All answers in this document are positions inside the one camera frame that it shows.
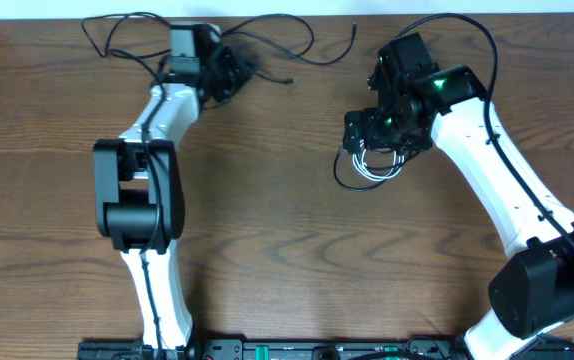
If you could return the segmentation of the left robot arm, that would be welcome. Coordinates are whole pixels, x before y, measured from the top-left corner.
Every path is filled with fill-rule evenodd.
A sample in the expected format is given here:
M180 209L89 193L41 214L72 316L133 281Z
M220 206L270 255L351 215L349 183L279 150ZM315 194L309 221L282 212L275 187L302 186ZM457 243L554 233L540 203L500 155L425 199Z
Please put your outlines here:
M128 267L143 319L140 344L103 345L107 359L199 359L177 249L185 200L177 161L184 135L206 102L229 100L252 76L253 64L223 43L218 26L176 22L170 48L152 77L150 99L134 124L93 147L96 224Z

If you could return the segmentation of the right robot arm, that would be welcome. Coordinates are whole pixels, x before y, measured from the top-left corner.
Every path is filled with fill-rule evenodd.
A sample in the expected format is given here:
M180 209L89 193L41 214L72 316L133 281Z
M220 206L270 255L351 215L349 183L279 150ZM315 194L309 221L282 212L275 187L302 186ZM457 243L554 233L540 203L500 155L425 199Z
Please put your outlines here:
M373 108L344 118L342 151L370 187L431 148L455 164L491 218L506 264L488 287L491 308L454 350L511 359L574 319L574 213L544 185L504 130L489 88L464 65L441 69L417 33L378 52Z

